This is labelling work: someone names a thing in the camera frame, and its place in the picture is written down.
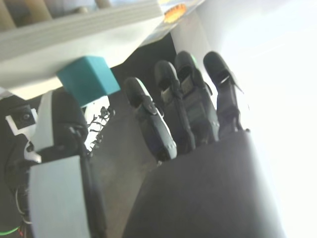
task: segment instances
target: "dark floor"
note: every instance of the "dark floor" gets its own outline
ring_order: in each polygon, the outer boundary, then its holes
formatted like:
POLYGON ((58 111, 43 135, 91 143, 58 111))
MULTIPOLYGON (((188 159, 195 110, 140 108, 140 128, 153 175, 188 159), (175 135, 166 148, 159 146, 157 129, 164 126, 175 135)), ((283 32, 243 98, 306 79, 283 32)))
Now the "dark floor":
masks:
MULTIPOLYGON (((154 84, 154 65, 159 60, 173 62, 174 57, 172 38, 167 35, 159 42, 137 49, 125 63, 113 68, 112 71, 121 86, 126 77, 138 77, 154 101, 160 103, 159 92, 154 84)), ((116 115, 102 131, 104 139, 95 152, 93 165, 102 181, 108 237, 120 238, 141 183, 146 173, 155 168, 156 164, 143 141, 125 95, 118 92, 111 95, 109 100, 111 107, 116 110, 116 115)), ((10 149, 17 143, 17 138, 10 134, 4 116, 9 107, 23 103, 25 102, 17 98, 0 101, 0 126, 4 128, 1 128, 1 171, 10 149)), ((31 101, 33 108, 37 108, 38 103, 39 98, 31 101)), ((12 224, 18 223, 19 217, 2 178, 0 187, 0 231, 5 231, 11 228, 12 224)))

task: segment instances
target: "blue block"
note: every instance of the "blue block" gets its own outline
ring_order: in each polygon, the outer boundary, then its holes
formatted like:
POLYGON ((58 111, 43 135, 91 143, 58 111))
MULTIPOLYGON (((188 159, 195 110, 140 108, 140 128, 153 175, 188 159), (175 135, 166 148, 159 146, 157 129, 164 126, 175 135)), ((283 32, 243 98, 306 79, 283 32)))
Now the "blue block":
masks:
POLYGON ((81 107, 120 90, 103 57, 82 57, 60 70, 57 76, 81 107))

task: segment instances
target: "green wire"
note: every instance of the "green wire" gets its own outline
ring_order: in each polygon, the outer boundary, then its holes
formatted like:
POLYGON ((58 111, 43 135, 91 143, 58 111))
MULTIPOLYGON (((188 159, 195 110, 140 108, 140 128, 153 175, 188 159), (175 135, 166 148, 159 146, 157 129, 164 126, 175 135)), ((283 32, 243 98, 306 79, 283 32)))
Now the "green wire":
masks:
POLYGON ((11 234, 11 233, 13 233, 13 232, 15 232, 16 230, 18 230, 19 229, 19 227, 17 227, 17 228, 14 228, 13 230, 11 230, 11 231, 7 231, 7 232, 0 232, 0 236, 6 236, 6 235, 8 235, 8 234, 11 234))

